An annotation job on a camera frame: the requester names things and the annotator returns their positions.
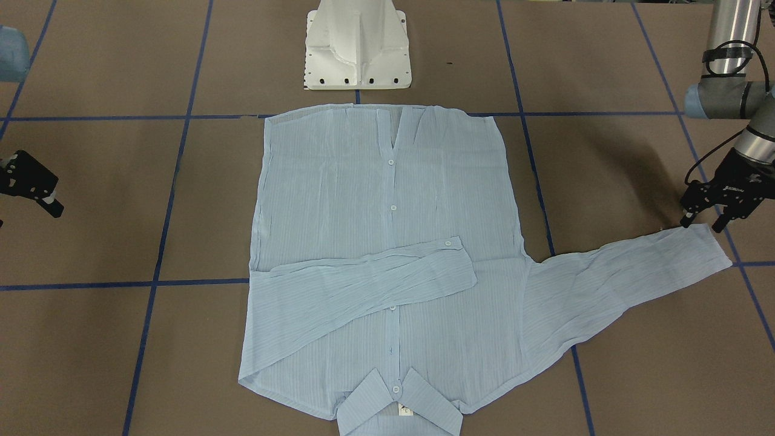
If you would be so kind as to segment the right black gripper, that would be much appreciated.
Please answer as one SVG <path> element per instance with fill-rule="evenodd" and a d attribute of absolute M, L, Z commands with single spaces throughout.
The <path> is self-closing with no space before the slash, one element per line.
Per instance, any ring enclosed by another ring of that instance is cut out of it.
<path fill-rule="evenodd" d="M 26 151 L 16 151 L 1 163 L 1 193 L 35 200 L 53 218 L 60 218 L 64 205 L 56 199 L 59 179 Z"/>

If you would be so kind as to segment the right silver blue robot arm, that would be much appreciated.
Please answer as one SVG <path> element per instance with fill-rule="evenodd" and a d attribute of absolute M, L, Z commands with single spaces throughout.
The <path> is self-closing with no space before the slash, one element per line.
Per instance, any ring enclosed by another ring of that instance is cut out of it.
<path fill-rule="evenodd" d="M 1 27 L 1 82 L 22 83 L 30 71 L 30 46 L 17 28 Z M 19 150 L 1 163 L 1 193 L 30 199 L 53 218 L 64 206 L 56 198 L 59 178 L 30 153 Z"/>

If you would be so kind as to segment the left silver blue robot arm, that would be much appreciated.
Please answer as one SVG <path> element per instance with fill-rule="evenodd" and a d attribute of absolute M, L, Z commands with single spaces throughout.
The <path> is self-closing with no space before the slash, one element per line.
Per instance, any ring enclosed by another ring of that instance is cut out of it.
<path fill-rule="evenodd" d="M 708 182 L 685 177 L 680 224 L 689 227 L 701 212 L 719 206 L 712 225 L 720 233 L 734 220 L 745 220 L 774 193 L 773 73 L 759 49 L 760 20 L 767 1 L 717 1 L 713 5 L 701 78 L 684 97 L 684 113 L 693 119 L 747 121 L 726 144 L 725 155 Z"/>

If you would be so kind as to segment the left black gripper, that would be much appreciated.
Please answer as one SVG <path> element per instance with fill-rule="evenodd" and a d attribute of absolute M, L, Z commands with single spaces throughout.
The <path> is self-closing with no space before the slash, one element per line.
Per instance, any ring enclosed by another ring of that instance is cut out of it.
<path fill-rule="evenodd" d="M 688 228 L 700 212 L 722 206 L 711 228 L 717 234 L 733 220 L 747 218 L 765 199 L 773 199 L 772 163 L 762 163 L 731 149 L 708 182 L 688 183 L 681 197 L 680 226 Z"/>

